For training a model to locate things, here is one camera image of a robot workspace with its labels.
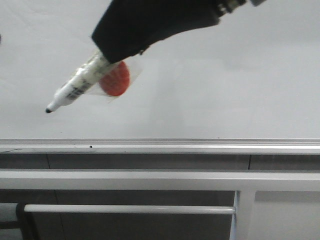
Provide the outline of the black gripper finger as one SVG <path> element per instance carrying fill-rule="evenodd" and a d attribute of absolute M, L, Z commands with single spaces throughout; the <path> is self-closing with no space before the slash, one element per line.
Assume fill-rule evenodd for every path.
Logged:
<path fill-rule="evenodd" d="M 244 0 L 113 0 L 91 39 L 110 63 L 173 35 L 218 25 Z"/>

